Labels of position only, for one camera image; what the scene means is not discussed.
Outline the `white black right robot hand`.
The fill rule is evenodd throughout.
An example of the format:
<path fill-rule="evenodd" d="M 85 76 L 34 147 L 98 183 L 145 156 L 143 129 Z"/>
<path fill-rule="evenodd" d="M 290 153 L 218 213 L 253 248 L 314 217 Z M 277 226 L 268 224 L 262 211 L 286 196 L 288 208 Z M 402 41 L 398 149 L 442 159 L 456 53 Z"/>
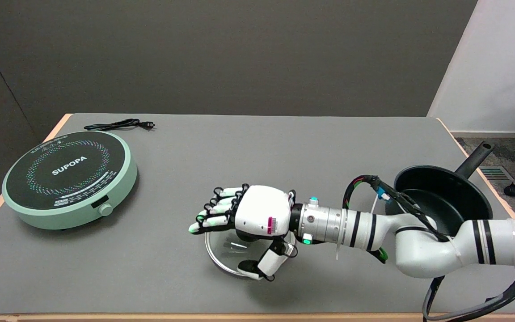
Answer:
<path fill-rule="evenodd" d="M 245 260 L 237 272 L 253 280 L 273 281 L 274 274 L 292 257 L 294 242 L 288 242 L 295 191 L 244 183 L 241 187 L 216 187 L 188 232 L 193 235 L 235 230 L 241 239 L 270 241 L 258 260 Z"/>

